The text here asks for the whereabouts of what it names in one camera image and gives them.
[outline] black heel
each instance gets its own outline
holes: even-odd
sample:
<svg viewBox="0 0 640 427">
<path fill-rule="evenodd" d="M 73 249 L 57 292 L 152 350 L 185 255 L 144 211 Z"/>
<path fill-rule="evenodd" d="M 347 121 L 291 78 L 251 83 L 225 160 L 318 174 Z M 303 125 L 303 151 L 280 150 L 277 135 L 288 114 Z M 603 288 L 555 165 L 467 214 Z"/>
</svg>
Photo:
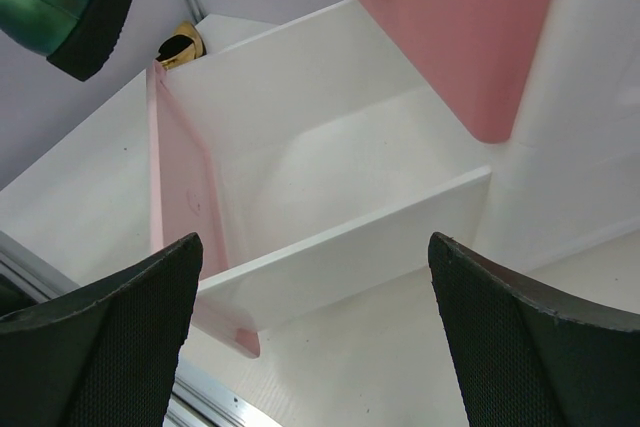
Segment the black heel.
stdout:
<svg viewBox="0 0 640 427">
<path fill-rule="evenodd" d="M 91 0 L 49 63 L 83 82 L 93 76 L 113 52 L 130 6 L 131 0 Z"/>
</svg>

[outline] pink cabinet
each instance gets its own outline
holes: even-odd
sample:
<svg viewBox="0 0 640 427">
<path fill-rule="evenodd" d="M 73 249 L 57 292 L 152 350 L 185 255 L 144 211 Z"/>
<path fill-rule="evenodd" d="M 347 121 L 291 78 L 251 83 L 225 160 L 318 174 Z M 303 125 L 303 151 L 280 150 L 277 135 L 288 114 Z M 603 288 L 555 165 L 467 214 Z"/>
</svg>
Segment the pink cabinet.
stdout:
<svg viewBox="0 0 640 427">
<path fill-rule="evenodd" d="M 359 0 L 478 140 L 509 139 L 550 0 Z"/>
</svg>

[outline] white cabinet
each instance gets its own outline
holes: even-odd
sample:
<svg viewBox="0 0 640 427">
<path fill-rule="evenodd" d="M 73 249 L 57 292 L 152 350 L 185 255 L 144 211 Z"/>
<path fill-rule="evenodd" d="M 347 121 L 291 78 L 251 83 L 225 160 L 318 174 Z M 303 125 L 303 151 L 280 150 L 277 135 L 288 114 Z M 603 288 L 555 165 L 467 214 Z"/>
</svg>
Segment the white cabinet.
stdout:
<svg viewBox="0 0 640 427">
<path fill-rule="evenodd" d="M 423 268 L 433 232 L 473 240 L 482 145 L 356 0 L 149 75 L 154 247 L 200 234 L 217 338 L 258 355 L 256 332 Z"/>
</svg>

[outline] yellow shoe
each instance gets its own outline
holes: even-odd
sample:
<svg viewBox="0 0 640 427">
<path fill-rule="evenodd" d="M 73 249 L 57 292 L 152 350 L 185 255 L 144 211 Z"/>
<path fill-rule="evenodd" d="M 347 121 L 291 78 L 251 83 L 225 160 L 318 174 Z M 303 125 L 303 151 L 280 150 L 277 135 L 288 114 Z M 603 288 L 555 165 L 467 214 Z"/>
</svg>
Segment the yellow shoe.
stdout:
<svg viewBox="0 0 640 427">
<path fill-rule="evenodd" d="M 173 69 L 207 54 L 202 37 L 190 22 L 181 23 L 173 36 L 164 42 L 156 60 L 167 69 Z"/>
</svg>

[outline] green leather shoe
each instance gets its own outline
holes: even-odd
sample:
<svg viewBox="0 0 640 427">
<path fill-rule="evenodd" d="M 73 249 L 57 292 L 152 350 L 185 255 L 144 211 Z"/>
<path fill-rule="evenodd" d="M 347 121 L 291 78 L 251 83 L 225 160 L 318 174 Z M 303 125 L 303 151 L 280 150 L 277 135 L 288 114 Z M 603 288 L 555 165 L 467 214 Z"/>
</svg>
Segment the green leather shoe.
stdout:
<svg viewBox="0 0 640 427">
<path fill-rule="evenodd" d="M 78 80 L 115 47 L 131 0 L 0 0 L 0 29 Z"/>
</svg>

